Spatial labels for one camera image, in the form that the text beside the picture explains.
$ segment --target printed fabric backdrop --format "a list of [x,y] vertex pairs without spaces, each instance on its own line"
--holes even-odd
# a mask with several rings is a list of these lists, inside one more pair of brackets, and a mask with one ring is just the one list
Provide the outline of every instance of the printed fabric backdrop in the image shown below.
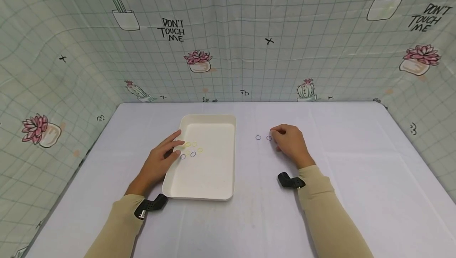
[[456,200],[456,0],[0,0],[0,258],[122,102],[376,101]]

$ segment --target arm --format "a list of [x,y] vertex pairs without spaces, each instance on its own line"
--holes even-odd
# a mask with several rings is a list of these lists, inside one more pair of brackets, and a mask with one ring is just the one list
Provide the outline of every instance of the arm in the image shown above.
[[301,207],[319,258],[373,258],[364,238],[339,202],[328,177],[315,165],[302,132],[281,124],[271,129],[277,151],[296,164],[306,186],[298,190]]
[[166,155],[169,150],[185,143],[174,141],[180,134],[181,131],[178,130],[150,151],[125,195],[113,204],[108,220],[84,258],[130,258],[136,236],[143,224],[143,220],[135,217],[135,210],[151,187],[165,176],[171,164],[179,158],[179,150]]

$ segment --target white tablecloth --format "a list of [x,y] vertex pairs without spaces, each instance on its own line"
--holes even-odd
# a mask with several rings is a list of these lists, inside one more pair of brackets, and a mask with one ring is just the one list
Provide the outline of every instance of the white tablecloth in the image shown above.
[[28,257],[83,257],[150,149],[187,114],[236,116],[234,196],[170,199],[149,213],[134,258],[316,257],[295,192],[276,179],[297,175],[266,139],[280,123],[301,129],[376,258],[456,257],[455,204],[376,102],[121,104]]

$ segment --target long sleeve shirt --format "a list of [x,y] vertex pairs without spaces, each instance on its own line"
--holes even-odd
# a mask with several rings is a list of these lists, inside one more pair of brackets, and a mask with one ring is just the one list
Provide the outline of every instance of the long sleeve shirt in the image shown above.
[[[298,189],[299,200],[319,258],[373,258],[329,178],[316,165],[300,169],[299,176],[306,183]],[[116,201],[84,258],[130,258],[143,223],[134,212],[143,200],[140,195],[125,195]]]

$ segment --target wrist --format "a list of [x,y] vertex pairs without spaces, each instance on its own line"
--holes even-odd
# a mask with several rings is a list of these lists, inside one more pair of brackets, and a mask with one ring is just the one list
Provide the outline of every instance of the wrist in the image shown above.
[[312,156],[307,152],[301,156],[299,156],[295,160],[296,167],[299,169],[306,168],[312,165],[315,165],[315,161]]
[[154,185],[152,180],[148,180],[144,177],[138,175],[128,186],[125,195],[142,195],[146,196],[147,193],[150,191],[150,187]]

